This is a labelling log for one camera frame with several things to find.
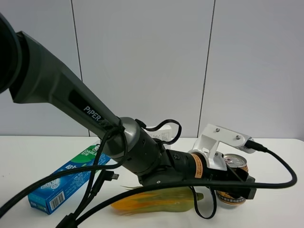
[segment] white wall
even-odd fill
[[[200,131],[304,140],[304,1],[217,0]]]
[[[0,11],[15,31],[28,33],[80,76],[70,0],[1,0]],[[14,104],[9,91],[0,104],[0,135],[88,136],[50,104]]]
[[[117,115],[196,137],[212,0],[73,0],[84,83]]]

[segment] can lid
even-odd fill
[[[244,157],[233,153],[224,154],[224,160],[231,168],[242,168],[247,165],[247,161]]]

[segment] white table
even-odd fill
[[[36,137],[0,136],[0,205],[20,190],[38,179],[49,175],[87,146],[97,140],[95,137]],[[187,152],[196,139],[182,138],[172,149]],[[292,188],[282,190],[258,190],[254,200],[244,205],[226,208],[219,202],[218,211],[211,220],[199,218],[192,209],[183,213],[155,212],[133,216],[118,216],[107,207],[82,223],[80,228],[295,228],[304,227],[304,142],[295,139],[256,140],[280,155],[298,175],[298,183]],[[222,153],[237,153],[248,161],[250,175],[258,182],[279,183],[290,180],[288,172],[270,155],[262,152],[245,154],[226,145],[221,145]],[[123,186],[138,186],[135,175],[121,167],[115,170],[120,174],[116,181],[107,182],[88,206],[92,208],[105,199],[124,190]],[[0,227],[54,228],[59,221],[78,206],[86,185],[79,189],[52,215],[47,215],[30,207],[24,198],[1,220]],[[206,215],[212,210],[209,191],[196,188],[205,193],[200,209]]]

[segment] white mounting bracket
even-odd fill
[[[248,135],[208,124],[189,153],[199,152],[206,159],[208,168],[226,171],[223,154],[217,151],[219,143],[227,144],[246,153],[253,153],[255,150],[245,147],[248,140],[253,139]]]

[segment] toothpaste box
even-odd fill
[[[72,160],[57,169],[54,173],[93,165],[100,141],[95,142],[87,149],[82,151]],[[106,164],[110,158],[102,153],[99,165]],[[71,195],[74,194],[84,183],[89,180],[90,171],[70,174],[53,180],[28,195],[28,200],[33,208],[37,208],[47,214],[52,214],[62,205]]]

